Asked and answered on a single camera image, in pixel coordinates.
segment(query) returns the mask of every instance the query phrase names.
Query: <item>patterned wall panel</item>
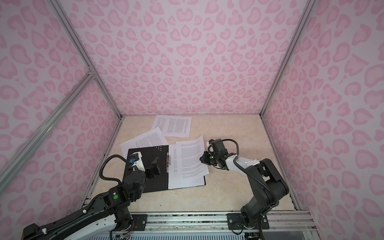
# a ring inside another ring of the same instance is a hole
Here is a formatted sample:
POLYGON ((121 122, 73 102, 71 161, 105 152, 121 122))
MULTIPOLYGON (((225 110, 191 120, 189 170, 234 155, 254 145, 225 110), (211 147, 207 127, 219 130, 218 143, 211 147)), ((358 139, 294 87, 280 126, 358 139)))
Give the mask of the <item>patterned wall panel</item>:
POLYGON ((116 123, 92 81, 0 196, 0 238, 76 210, 116 123))
POLYGON ((0 172, 87 72, 44 0, 0 3, 0 172))
POLYGON ((322 239, 384 238, 384 1, 319 2, 266 114, 322 239))
POLYGON ((306 0, 62 0, 124 114, 259 113, 306 0))

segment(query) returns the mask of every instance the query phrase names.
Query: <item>paper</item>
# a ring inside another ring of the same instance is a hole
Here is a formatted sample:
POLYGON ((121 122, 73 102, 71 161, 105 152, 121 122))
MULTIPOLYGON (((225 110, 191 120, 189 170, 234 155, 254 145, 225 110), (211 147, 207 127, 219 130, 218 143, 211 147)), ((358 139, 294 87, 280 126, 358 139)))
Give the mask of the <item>paper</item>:
POLYGON ((197 180, 209 174, 208 165, 200 162, 203 153, 202 135, 196 140, 176 142, 176 155, 178 162, 181 163, 177 165, 177 175, 180 179, 197 180))
POLYGON ((204 177, 201 177, 197 180, 186 180, 186 181, 183 181, 181 178, 179 178, 177 175, 177 165, 180 162, 177 162, 176 145, 169 145, 168 151, 169 151, 168 189, 196 187, 196 186, 205 185, 204 177))
POLYGON ((168 145, 168 142, 164 135, 161 133, 160 128, 156 127, 146 133, 143 133, 131 140, 120 144, 121 152, 123 157, 127 157, 128 150, 131 148, 140 148, 140 147, 156 147, 156 146, 165 146, 168 145))
POLYGON ((165 137, 189 137, 192 117, 156 115, 152 129, 159 127, 165 137))

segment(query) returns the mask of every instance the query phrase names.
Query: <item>white paper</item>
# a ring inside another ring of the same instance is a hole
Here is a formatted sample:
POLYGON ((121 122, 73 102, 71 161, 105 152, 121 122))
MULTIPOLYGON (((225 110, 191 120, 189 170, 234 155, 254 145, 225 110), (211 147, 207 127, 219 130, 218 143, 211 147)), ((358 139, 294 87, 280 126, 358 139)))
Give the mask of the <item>white paper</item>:
POLYGON ((127 157, 128 150, 131 148, 156 147, 166 145, 168 145, 168 142, 164 135, 161 133, 160 128, 157 127, 135 138, 132 138, 125 143, 120 144, 120 148, 122 156, 127 157))
POLYGON ((156 115, 152 129, 159 127, 165 137, 189 137, 192 117, 156 115))
POLYGON ((181 163, 177 165, 178 177, 183 180, 197 180, 209 174, 208 165, 200 162, 203 153, 202 135, 196 140, 176 142, 176 155, 178 163, 181 163))
POLYGON ((168 150, 168 189, 204 186, 204 177, 201 177, 197 180, 182 180, 181 178, 179 178, 177 175, 177 166, 178 164, 181 164, 181 162, 177 160, 176 145, 169 145, 168 150))

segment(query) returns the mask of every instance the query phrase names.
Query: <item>table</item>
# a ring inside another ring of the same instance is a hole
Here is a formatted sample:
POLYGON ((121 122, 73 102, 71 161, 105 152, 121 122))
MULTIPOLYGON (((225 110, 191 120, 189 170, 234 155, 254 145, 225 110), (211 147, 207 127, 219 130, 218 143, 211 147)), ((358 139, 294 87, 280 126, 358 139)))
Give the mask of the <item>table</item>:
MULTIPOLYGON (((120 144, 149 131, 155 116, 127 116, 109 155, 120 154, 120 144)), ((231 138, 239 144, 239 155, 248 159, 269 158, 279 169, 276 157, 268 140, 259 115, 194 115, 189 138, 166 137, 169 144, 193 140, 203 135, 204 142, 210 139, 231 138)), ((225 143, 228 152, 236 152, 236 146, 225 143)), ((125 163, 112 159, 104 169, 104 176, 122 179, 125 163)), ((206 186, 143 193, 131 203, 130 212, 192 212, 192 211, 239 211, 253 194, 246 175, 235 171, 215 169, 208 166, 206 186)), ((92 193, 95 196, 108 191, 116 182, 98 178, 92 193)), ((294 210, 287 195, 274 210, 294 210)))

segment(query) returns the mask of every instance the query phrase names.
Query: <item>black folder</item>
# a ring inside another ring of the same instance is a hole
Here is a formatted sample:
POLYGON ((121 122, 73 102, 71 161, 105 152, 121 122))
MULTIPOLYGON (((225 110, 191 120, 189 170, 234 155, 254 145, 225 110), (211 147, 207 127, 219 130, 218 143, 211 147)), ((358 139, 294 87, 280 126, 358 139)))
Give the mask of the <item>black folder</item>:
MULTIPOLYGON (((167 173, 167 164, 168 164, 168 145, 166 146, 157 146, 157 147, 142 147, 142 148, 131 148, 128 150, 128 155, 131 155, 134 152, 141 152, 141 160, 143 162, 144 168, 151 168, 151 163, 153 160, 158 157, 159 160, 157 164, 160 168, 160 175, 157 175, 153 179, 147 180, 147 186, 144 188, 143 192, 157 192, 168 190, 168 173, 167 173)), ((124 176, 129 174, 128 164, 125 166, 124 176)))

